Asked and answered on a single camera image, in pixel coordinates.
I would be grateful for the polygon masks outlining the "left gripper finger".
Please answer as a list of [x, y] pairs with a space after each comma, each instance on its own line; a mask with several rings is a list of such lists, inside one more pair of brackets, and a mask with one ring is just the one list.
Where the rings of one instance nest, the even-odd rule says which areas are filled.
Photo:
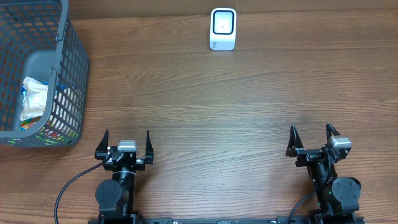
[[108, 159], [108, 141], [109, 141], [109, 130], [107, 129], [100, 143], [95, 150], [95, 159], [105, 161]]
[[147, 130], [146, 133], [146, 154], [145, 154], [145, 164], [153, 164], [154, 161], [154, 149], [150, 141], [150, 132]]

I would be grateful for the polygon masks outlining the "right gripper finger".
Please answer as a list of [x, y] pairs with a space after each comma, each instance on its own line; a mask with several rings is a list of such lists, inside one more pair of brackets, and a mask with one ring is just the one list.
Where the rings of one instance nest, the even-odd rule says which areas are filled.
[[304, 150], [301, 138], [297, 132], [295, 125], [291, 125], [289, 143], [285, 155], [287, 157], [297, 157], [299, 155], [299, 151], [301, 150]]
[[340, 133], [334, 128], [334, 126], [328, 122], [325, 126], [326, 129], [326, 139], [329, 140], [332, 136], [339, 136]]

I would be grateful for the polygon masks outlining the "beige snack bag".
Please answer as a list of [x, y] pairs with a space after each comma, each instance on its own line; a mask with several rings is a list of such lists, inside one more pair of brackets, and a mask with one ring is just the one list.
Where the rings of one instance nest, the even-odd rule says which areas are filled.
[[22, 100], [20, 120], [25, 121], [42, 116], [47, 104], [49, 86], [34, 78], [25, 77], [22, 87], [24, 88], [24, 98]]

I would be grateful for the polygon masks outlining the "blue cookie pack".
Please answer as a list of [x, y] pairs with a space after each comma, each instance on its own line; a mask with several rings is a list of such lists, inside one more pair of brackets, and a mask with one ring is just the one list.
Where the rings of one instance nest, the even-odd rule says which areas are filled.
[[77, 87], [76, 86], [71, 87], [66, 84], [56, 83], [53, 90], [51, 90], [51, 88], [49, 89], [49, 93], [51, 93], [51, 92], [58, 93], [59, 91], [68, 93], [68, 92], [72, 92], [72, 91], [77, 91]]

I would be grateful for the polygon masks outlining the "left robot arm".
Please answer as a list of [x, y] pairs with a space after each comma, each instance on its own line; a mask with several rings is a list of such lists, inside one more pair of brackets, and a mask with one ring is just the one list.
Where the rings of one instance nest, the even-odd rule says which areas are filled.
[[154, 161], [150, 134], [146, 134], [145, 157], [137, 157], [136, 142], [121, 140], [117, 146], [109, 146], [109, 131], [106, 131], [95, 150], [95, 159], [104, 162], [105, 170], [112, 172], [110, 179], [96, 188], [99, 215], [92, 223], [137, 223], [139, 216], [134, 209], [136, 172], [146, 169]]

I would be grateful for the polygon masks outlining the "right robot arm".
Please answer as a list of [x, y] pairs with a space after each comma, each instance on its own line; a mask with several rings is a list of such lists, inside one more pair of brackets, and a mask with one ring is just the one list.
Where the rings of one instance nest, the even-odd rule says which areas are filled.
[[[295, 157], [297, 167], [306, 167], [314, 189], [300, 199], [290, 211], [285, 223], [363, 223], [357, 218], [361, 183], [354, 177], [338, 177], [335, 164], [346, 158], [352, 148], [349, 137], [340, 134], [327, 123], [327, 142], [319, 149], [305, 149], [295, 126], [290, 127], [285, 155]], [[316, 195], [318, 209], [306, 217], [296, 217], [295, 211], [311, 196]]]

